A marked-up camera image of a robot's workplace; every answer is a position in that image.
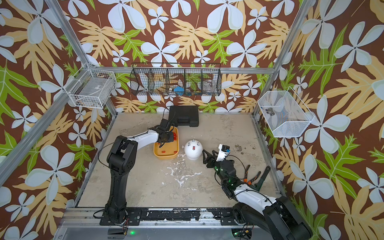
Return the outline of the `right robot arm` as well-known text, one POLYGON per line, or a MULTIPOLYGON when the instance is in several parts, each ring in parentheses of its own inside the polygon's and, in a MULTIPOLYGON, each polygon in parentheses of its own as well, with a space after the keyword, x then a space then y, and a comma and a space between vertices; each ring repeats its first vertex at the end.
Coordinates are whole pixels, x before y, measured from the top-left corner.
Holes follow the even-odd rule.
POLYGON ((217 161, 219 153, 203 150, 203 164, 214 169, 226 196, 237 203, 233 206, 235 221, 243 226, 258 226, 274 240, 309 240, 310 226, 284 196, 269 197, 237 177, 233 160, 217 161))

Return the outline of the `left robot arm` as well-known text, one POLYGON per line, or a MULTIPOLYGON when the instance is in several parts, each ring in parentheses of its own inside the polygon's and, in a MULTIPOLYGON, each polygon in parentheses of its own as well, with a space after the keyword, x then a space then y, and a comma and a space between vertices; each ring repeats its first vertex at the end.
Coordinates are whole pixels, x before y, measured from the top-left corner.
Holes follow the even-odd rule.
POLYGON ((127 222, 126 188, 128 175, 136 162, 137 151, 147 145, 159 143, 162 147, 174 141, 173 124, 162 119, 159 125, 131 136, 118 136, 107 157, 111 171, 110 196, 101 216, 101 226, 123 226, 127 222))

